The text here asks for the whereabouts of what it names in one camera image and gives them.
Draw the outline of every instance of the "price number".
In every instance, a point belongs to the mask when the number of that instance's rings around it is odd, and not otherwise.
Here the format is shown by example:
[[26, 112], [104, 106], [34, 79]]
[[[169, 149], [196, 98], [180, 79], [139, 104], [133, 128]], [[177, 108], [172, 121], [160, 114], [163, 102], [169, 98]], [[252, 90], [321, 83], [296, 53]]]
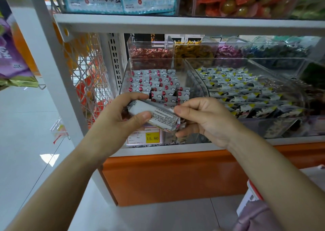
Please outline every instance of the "price number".
[[159, 132], [146, 133], [146, 143], [159, 143], [160, 135]]

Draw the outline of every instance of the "hand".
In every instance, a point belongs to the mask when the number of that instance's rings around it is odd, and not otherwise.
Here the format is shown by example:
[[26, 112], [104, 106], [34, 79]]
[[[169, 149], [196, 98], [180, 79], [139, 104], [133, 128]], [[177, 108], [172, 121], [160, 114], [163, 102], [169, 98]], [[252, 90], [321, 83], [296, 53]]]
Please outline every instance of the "hand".
[[230, 150], [236, 135], [247, 128], [215, 98], [193, 98], [174, 108], [175, 114], [189, 120], [187, 127], [176, 133], [183, 137], [193, 133], [206, 136], [212, 143]]
[[124, 108], [132, 100], [147, 98], [148, 95], [144, 93], [124, 93], [105, 107], [80, 143], [88, 150], [90, 157], [103, 162], [123, 146], [132, 132], [150, 120], [151, 113], [148, 111], [127, 121], [123, 121], [122, 116]]

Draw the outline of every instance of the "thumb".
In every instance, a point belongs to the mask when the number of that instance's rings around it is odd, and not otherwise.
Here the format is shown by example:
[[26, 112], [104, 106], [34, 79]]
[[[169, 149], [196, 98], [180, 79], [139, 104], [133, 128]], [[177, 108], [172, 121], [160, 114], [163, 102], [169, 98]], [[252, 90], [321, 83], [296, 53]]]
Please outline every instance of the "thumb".
[[198, 124], [205, 122], [206, 114], [202, 111], [194, 110], [186, 106], [177, 105], [174, 108], [174, 112], [178, 116], [186, 120], [196, 122]]
[[143, 124], [151, 119], [151, 113], [148, 111], [141, 112], [131, 117], [128, 121], [125, 122], [126, 129], [129, 133], [134, 132], [140, 128]]

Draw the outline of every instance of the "orange shelf base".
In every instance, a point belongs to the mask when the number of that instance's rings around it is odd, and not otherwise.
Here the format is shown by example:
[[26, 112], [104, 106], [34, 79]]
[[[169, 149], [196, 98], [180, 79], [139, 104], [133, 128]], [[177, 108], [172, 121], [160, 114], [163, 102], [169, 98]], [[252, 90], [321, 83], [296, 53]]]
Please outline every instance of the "orange shelf base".
[[[325, 163], [325, 143], [275, 147], [299, 169]], [[244, 194], [248, 180], [226, 150], [112, 157], [102, 173], [119, 206]]]

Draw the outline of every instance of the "floor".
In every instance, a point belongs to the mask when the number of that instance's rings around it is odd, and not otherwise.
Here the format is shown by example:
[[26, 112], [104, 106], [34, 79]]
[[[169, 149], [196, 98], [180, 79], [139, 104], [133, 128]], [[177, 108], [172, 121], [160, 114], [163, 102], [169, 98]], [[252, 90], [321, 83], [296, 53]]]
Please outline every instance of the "floor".
[[[47, 91], [0, 91], [0, 230], [73, 150], [68, 139], [53, 144], [58, 112]], [[243, 195], [131, 207], [108, 205], [90, 180], [70, 231], [230, 229]]]

